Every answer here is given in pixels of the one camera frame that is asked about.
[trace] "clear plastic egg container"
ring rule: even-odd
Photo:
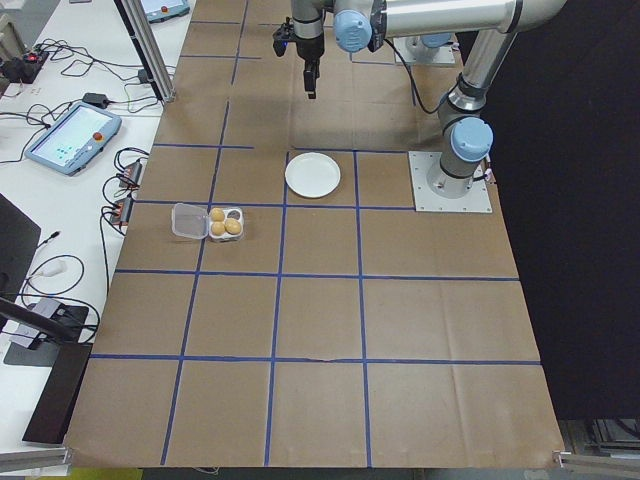
[[[171,210],[171,229],[180,237],[202,240],[208,236],[214,242],[231,242],[244,236],[244,214],[238,207],[216,207],[207,212],[197,205],[176,203]]]

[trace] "electronic device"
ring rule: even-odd
[[[121,124],[118,115],[78,102],[27,149],[25,156],[65,175],[74,175],[102,151]]]
[[[149,23],[164,22],[189,13],[188,0],[142,0],[144,13]]]
[[[0,194],[0,297],[15,301],[40,239],[40,227]],[[0,316],[0,330],[6,320]]]

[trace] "blue joint cap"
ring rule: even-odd
[[[359,52],[369,44],[372,30],[369,19],[355,10],[342,10],[333,19],[333,31],[341,49]]]
[[[460,120],[451,132],[451,148],[463,161],[475,163],[487,156],[493,145],[493,131],[483,120],[469,117]]]
[[[420,41],[427,48],[439,48],[451,41],[453,33],[434,33],[433,35],[422,35]]]

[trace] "grid square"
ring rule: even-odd
[[[215,243],[205,240],[203,271],[261,272],[278,271],[282,209],[242,208],[244,237],[235,242]]]
[[[401,152],[419,149],[421,125],[416,115],[412,105],[354,102],[354,148]]]
[[[527,365],[453,367],[468,463],[477,468],[552,468],[564,448],[544,371]]]
[[[412,207],[407,154],[358,153],[360,205]]]
[[[225,145],[288,147],[289,101],[281,98],[233,96],[229,102]]]
[[[365,274],[518,275],[502,216],[495,211],[491,215],[363,211],[361,225]]]
[[[221,55],[235,57],[240,25],[191,23],[181,55]]]
[[[283,150],[224,149],[213,200],[216,203],[282,203]]]
[[[355,211],[289,208],[286,224],[285,272],[358,273]]]
[[[402,65],[354,64],[353,83],[358,86],[352,97],[356,102],[403,104],[413,109],[411,84]]]
[[[261,98],[288,104],[292,83],[293,65],[290,62],[243,59],[238,62],[232,95],[238,99],[255,98],[259,95]]]
[[[179,355],[192,288],[193,275],[116,273],[93,353]],[[156,300],[137,308],[145,298]]]
[[[367,465],[361,365],[279,363],[270,466]]]
[[[442,293],[453,358],[540,359],[519,282],[444,282]]]
[[[65,438],[74,466],[158,465],[177,368],[169,360],[90,359]]]
[[[276,279],[201,275],[188,355],[269,357]]]
[[[216,0],[198,2],[191,21],[199,22],[241,22],[245,2],[238,0]]]
[[[441,282],[365,280],[364,304],[369,358],[451,359]]]
[[[268,397],[266,362],[185,362],[167,466],[262,466]]]
[[[177,100],[222,98],[226,103],[234,63],[234,58],[180,57],[174,82]]]
[[[464,467],[467,449],[448,365],[369,365],[376,467]]]
[[[291,16],[291,2],[289,0],[270,0],[269,2],[249,2],[247,11],[247,23],[249,24],[271,24],[268,25],[273,33],[276,27],[284,22],[286,17]]]
[[[208,202],[217,155],[217,149],[154,147],[138,199]]]
[[[260,9],[262,11],[268,10],[268,13],[265,12],[265,15],[275,16],[277,13],[274,12],[274,8],[272,6],[272,1],[270,2],[251,2],[249,4],[249,13],[247,17],[251,16],[251,11],[255,11],[256,9]],[[243,57],[258,57],[262,59],[271,59],[272,62],[276,65],[281,65],[285,68],[285,65],[291,66],[294,62],[296,54],[295,46],[287,49],[287,53],[284,57],[276,57],[273,52],[273,33],[280,26],[281,23],[284,22],[287,16],[291,16],[291,4],[288,4],[284,7],[284,9],[289,10],[289,13],[285,13],[281,16],[277,16],[277,20],[274,22],[269,22],[265,19],[256,19],[256,21],[250,21],[247,18],[247,22],[245,23],[244,30],[242,31],[242,40],[240,41],[240,56]]]
[[[222,97],[177,98],[165,107],[155,143],[219,145],[226,107]]]
[[[360,358],[357,280],[285,278],[280,293],[278,356]]]
[[[291,105],[291,144],[295,148],[332,148],[351,150],[353,143],[353,103],[318,103],[301,97]]]
[[[200,242],[173,234],[172,208],[172,205],[135,205],[118,260],[118,268],[195,270]]]
[[[303,152],[293,152],[291,160]],[[340,152],[326,152],[340,168],[340,183],[330,195],[322,198],[304,198],[289,190],[287,203],[289,205],[348,205],[355,206],[355,174],[353,172],[353,154]]]

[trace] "screen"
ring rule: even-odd
[[[91,108],[78,107],[62,123],[56,125],[32,152],[63,167],[110,120],[111,117]]]
[[[144,7],[144,13],[157,12],[162,7],[179,7],[184,5],[182,0],[142,0],[142,6]]]

